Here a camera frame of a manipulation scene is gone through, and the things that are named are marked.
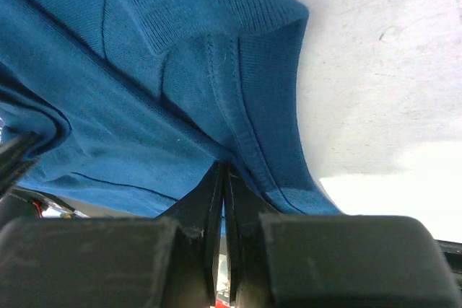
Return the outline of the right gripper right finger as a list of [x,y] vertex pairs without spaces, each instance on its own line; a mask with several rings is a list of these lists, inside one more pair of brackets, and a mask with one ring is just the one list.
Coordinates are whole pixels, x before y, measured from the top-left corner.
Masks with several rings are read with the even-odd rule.
[[443,251],[416,219],[282,214],[234,168],[224,194],[236,307],[461,305]]

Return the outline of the blue t shirt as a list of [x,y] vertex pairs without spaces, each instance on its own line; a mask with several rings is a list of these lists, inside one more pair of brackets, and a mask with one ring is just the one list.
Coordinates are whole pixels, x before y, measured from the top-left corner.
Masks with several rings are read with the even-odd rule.
[[216,162],[285,213],[336,214],[308,172],[297,0],[1,0],[2,141],[19,186],[142,216]]

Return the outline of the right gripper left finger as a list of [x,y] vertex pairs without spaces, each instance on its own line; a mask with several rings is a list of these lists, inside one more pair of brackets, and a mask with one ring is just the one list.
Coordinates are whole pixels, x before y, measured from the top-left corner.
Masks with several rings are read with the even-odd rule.
[[148,218],[20,218],[1,230],[3,307],[210,307],[224,168]]

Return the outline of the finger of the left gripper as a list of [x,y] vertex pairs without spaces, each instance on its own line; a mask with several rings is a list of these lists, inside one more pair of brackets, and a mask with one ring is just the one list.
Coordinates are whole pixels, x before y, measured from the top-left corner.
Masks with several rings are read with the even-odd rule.
[[25,155],[39,140],[39,135],[28,132],[1,145],[1,196],[8,193],[37,162],[36,159],[26,160]]

